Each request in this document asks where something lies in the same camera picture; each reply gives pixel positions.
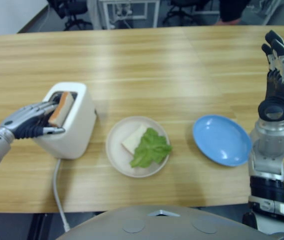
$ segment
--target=bread slice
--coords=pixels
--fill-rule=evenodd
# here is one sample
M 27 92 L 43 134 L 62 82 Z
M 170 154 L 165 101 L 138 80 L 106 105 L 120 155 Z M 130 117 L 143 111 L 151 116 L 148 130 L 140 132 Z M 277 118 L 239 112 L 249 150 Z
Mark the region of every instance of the bread slice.
M 63 92 L 60 102 L 49 118 L 48 123 L 53 127 L 61 128 L 68 115 L 68 112 L 71 110 L 73 102 L 74 98 L 72 97 L 72 94 L 69 91 Z

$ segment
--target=blue plate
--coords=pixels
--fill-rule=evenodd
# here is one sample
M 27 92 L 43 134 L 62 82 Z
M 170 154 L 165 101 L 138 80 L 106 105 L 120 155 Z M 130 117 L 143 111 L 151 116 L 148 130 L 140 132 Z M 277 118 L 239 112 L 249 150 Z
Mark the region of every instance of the blue plate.
M 211 160 L 230 167 L 247 162 L 250 137 L 236 122 L 224 116 L 206 115 L 193 126 L 198 148 Z

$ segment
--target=robotic hand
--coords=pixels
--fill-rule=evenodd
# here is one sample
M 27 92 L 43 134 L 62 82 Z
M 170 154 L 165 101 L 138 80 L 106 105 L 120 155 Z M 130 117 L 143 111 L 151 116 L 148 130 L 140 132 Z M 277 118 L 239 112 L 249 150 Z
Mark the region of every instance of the robotic hand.
M 47 120 L 57 107 L 55 101 L 22 107 L 0 124 L 0 162 L 10 150 L 14 139 L 35 138 L 45 134 L 63 133 L 63 128 L 48 126 Z
M 284 40 L 274 31 L 265 39 L 271 46 L 262 45 L 269 63 L 267 92 L 251 132 L 252 212 L 244 215 L 243 223 L 272 234 L 284 232 Z

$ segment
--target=chair leg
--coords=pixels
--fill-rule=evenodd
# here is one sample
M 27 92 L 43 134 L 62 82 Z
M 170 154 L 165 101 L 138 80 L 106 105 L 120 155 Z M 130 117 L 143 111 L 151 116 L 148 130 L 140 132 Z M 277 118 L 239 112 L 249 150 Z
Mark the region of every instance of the chair leg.
M 166 18 L 164 18 L 164 20 L 162 21 L 162 24 L 164 25 L 168 19 L 170 19 L 172 16 L 172 13 L 174 12 L 173 9 L 175 8 L 175 6 L 172 6 L 171 9 L 168 11 Z
M 183 26 L 184 25 L 184 21 L 183 21 L 184 20 L 184 16 L 182 14 L 183 11 L 182 11 L 181 7 L 178 8 L 178 12 L 179 12 L 178 16 L 179 16 L 179 19 L 180 19 L 180 26 Z
M 178 11 L 169 11 L 167 13 L 166 18 L 163 20 L 163 24 L 165 24 L 167 22 L 168 19 L 174 17 L 174 16 L 178 16 L 179 17 L 179 21 L 180 21 L 180 26 L 184 25 L 184 17 L 188 17 L 191 19 L 191 22 L 194 22 L 194 17 L 186 12 L 184 12 L 182 10 L 181 7 L 179 7 Z
M 92 25 L 92 23 L 88 22 L 88 21 L 84 21 L 82 19 L 76 19 L 72 22 L 67 22 L 65 24 L 65 29 L 64 31 L 68 31 L 71 27 L 73 26 L 77 26 L 80 30 L 82 30 L 81 26 L 80 25 Z

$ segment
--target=wall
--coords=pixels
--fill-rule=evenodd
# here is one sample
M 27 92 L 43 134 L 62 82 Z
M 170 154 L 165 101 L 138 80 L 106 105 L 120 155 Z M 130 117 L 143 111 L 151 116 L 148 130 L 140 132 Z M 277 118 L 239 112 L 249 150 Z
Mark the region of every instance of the wall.
M 17 33 L 46 5 L 46 0 L 0 0 L 0 35 Z

